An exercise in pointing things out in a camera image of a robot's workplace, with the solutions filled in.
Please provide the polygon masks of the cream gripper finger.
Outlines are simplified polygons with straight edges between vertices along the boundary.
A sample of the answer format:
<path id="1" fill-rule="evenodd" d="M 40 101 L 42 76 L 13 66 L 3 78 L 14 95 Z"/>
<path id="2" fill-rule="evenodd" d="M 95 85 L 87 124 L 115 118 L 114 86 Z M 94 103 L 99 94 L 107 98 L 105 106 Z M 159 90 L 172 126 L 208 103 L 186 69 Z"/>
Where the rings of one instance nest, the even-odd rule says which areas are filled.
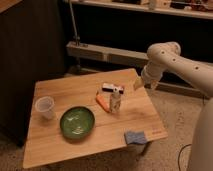
<path id="1" fill-rule="evenodd" d="M 143 79 L 141 77 L 137 77 L 134 84 L 133 84 L 133 89 L 137 90 L 137 89 L 139 89 L 143 86 L 144 86 Z"/>

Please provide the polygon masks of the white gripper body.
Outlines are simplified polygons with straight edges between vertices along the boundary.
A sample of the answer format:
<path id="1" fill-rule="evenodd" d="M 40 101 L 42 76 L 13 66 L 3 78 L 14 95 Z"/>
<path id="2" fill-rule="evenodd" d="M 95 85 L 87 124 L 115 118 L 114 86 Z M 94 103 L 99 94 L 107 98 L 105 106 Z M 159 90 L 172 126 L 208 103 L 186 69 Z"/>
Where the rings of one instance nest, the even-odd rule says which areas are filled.
<path id="1" fill-rule="evenodd" d="M 162 78 L 162 68 L 154 63 L 148 63 L 141 72 L 144 85 L 149 85 L 151 89 L 156 89 L 158 82 Z"/>

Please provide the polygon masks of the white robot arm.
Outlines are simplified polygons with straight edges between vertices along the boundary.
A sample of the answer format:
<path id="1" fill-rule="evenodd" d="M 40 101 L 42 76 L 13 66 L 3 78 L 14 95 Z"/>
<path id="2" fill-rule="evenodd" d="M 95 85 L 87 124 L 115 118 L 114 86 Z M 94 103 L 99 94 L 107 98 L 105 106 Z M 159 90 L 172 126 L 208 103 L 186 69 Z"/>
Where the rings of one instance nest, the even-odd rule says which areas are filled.
<path id="1" fill-rule="evenodd" d="M 152 44 L 147 57 L 133 84 L 135 90 L 147 84 L 156 88 L 163 72 L 169 70 L 209 98 L 197 120 L 187 171 L 213 171 L 213 66 L 182 57 L 177 42 Z"/>

